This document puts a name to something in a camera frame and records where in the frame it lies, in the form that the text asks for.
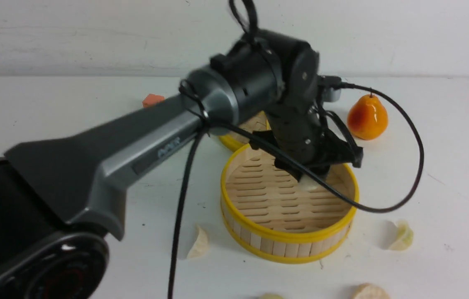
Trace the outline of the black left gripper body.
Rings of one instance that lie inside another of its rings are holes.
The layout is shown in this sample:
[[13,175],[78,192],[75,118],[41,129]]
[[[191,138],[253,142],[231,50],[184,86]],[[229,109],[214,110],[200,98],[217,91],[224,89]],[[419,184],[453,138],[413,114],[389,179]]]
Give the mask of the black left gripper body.
[[253,135],[277,147],[308,169],[328,169],[335,164],[362,165],[364,152],[341,119],[323,107],[335,102],[338,93],[280,100],[277,96],[259,97],[252,108],[266,115],[270,129]]

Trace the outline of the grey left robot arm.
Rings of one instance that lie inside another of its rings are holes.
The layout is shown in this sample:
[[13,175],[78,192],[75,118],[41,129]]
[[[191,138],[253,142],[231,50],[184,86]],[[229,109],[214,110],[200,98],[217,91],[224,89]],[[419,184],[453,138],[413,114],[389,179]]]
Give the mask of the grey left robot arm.
[[179,93],[71,137],[17,144],[0,157],[0,299],[87,299],[109,261],[104,237],[124,235],[126,192],[185,144],[222,135],[264,111],[271,130],[250,143],[318,176],[359,167],[362,148],[329,131],[322,102],[338,76],[318,76],[308,42],[250,30],[192,71]]

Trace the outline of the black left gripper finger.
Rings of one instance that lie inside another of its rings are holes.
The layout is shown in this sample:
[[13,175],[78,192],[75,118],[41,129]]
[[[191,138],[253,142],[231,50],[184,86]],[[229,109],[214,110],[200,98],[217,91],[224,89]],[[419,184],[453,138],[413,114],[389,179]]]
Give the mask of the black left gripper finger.
[[320,179],[326,179],[330,172],[331,164],[310,164],[308,169]]
[[298,167],[299,165],[302,164],[295,159],[276,158],[274,161],[274,166],[277,169],[284,170],[297,181],[305,175],[305,172]]

